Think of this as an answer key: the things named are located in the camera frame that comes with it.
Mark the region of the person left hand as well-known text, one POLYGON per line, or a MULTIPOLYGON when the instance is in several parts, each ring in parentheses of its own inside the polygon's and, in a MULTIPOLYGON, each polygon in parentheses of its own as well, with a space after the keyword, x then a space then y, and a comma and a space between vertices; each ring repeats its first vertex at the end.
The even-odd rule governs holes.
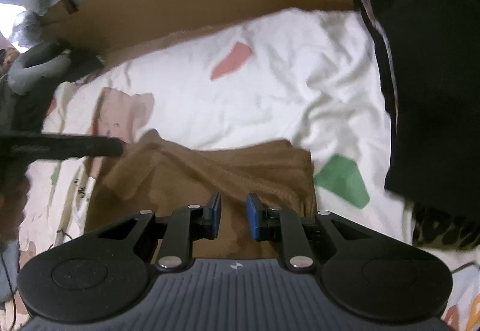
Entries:
POLYGON ((1 194, 1 241, 13 241, 17 238, 19 226, 24 220, 24 207, 28 201, 29 190, 29 180, 24 176, 14 189, 1 194))

